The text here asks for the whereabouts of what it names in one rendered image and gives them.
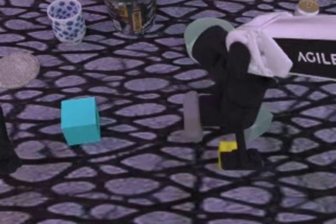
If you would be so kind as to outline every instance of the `cobblestone pattern surface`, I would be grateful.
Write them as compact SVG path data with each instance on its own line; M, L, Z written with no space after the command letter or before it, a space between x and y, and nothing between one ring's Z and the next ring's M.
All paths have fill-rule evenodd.
M1 224L336 223L336 84L282 80L267 92L271 129L251 142L270 161L256 172L217 169L218 132L181 136L183 94L212 85L187 57L182 33L200 17L234 25L298 0L159 0L141 41L116 33L101 1L80 0L88 33L75 47L50 29L51 0L0 0L0 57L34 54L38 78L1 90L8 129L25 165L0 180ZM334 14L336 1L319 0ZM99 144L68 147L60 101L95 96Z

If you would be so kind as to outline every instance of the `stone pattern tablecloth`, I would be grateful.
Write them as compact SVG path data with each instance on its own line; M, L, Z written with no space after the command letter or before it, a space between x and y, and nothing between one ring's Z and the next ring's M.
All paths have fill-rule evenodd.
M0 0L0 57L22 50L41 64L28 86L0 91L25 163L0 180L1 224L336 223L335 83L290 78L267 92L275 119L251 143L272 162L263 170L219 171L218 132L198 145L181 136L183 94L212 85L186 57L186 25L239 25L298 0L159 0L142 40L116 33L101 1L80 0L89 29L75 47L53 37L50 1ZM68 147L60 102L85 95L97 99L102 141Z

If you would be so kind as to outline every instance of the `gray round object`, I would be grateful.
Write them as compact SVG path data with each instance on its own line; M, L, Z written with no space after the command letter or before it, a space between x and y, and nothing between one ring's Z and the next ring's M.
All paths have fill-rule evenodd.
M0 59L0 87L21 88L34 80L40 70L37 58L24 52L15 52Z

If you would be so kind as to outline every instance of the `cyan block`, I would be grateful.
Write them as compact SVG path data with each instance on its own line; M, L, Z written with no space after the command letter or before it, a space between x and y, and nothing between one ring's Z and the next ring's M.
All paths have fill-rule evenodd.
M254 124L250 128L244 130L245 141L248 142L263 135L266 131L268 131L272 120L272 113L270 113L267 108L262 105Z
M99 112L95 98L62 101L61 130L68 145L99 142Z

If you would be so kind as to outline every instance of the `black label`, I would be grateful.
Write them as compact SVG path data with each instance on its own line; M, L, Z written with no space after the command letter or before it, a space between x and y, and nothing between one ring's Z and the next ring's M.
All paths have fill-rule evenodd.
M277 38L275 41L293 62L291 73L336 79L336 41Z

